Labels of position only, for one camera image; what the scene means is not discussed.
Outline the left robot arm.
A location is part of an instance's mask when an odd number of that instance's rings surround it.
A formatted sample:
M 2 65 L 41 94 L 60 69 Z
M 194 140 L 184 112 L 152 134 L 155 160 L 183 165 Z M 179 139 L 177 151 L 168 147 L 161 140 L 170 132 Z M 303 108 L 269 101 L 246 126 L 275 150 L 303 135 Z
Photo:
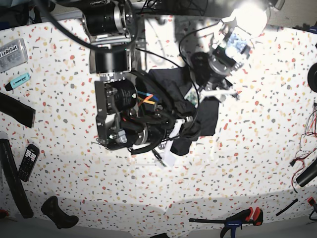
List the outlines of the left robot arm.
M 209 50 L 191 54 L 189 61 L 182 45 L 199 30 L 184 35 L 179 41 L 179 54 L 194 76 L 192 87 L 184 98 L 196 108 L 209 97 L 223 102 L 230 95 L 238 100 L 238 93 L 226 78 L 248 61 L 252 40 L 267 26 L 271 11 L 280 11 L 284 4 L 283 0 L 240 1 L 228 17 L 202 28 L 211 30 Z

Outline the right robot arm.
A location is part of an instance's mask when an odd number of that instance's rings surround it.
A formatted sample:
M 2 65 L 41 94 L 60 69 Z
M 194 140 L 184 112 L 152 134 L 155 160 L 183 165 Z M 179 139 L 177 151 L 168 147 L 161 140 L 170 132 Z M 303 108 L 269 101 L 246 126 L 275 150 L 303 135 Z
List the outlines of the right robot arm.
M 129 0 L 60 0 L 82 12 L 88 41 L 63 27 L 46 2 L 40 12 L 64 35 L 90 50 L 89 71 L 95 82 L 98 143 L 107 150 L 126 148 L 132 155 L 152 152 L 163 167 L 175 165 L 175 140 L 193 121 L 194 108 L 135 67 L 138 22 Z

